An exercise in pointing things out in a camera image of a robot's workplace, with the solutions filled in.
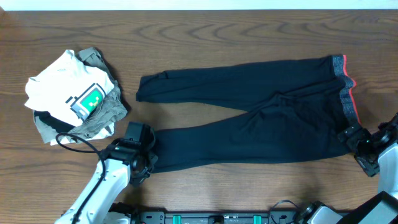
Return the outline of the black leggings grey waistband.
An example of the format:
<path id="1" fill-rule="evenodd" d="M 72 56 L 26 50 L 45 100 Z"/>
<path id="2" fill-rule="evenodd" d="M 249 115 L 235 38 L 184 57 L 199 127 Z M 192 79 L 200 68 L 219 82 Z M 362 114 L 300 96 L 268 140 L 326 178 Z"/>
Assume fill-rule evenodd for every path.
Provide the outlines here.
<path id="1" fill-rule="evenodd" d="M 349 153 L 338 136 L 359 122 L 345 55 L 166 70 L 142 77 L 137 101 L 203 103 L 232 118 L 156 132 L 156 172 L 219 163 L 307 162 Z"/>

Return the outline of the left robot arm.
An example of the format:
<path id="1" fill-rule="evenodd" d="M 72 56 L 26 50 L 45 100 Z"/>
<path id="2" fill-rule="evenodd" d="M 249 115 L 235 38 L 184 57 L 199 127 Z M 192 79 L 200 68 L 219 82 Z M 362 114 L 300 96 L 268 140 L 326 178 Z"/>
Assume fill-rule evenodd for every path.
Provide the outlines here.
<path id="1" fill-rule="evenodd" d="M 128 185 L 139 186 L 150 177 L 158 160 L 152 152 L 154 145 L 154 139 L 117 139 L 100 151 L 92 178 L 73 205 L 55 222 L 134 223 L 133 211 L 114 201 Z"/>

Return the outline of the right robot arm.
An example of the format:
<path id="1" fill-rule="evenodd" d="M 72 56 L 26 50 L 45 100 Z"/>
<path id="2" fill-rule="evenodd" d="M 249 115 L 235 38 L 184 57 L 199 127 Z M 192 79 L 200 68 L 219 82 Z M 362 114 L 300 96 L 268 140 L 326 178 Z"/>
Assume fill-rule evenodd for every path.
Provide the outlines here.
<path id="1" fill-rule="evenodd" d="M 314 202 L 298 213 L 293 222 L 397 223 L 397 116 L 381 123 L 373 134 L 360 124 L 354 124 L 338 137 L 352 150 L 367 176 L 379 174 L 377 195 L 346 215 Z"/>

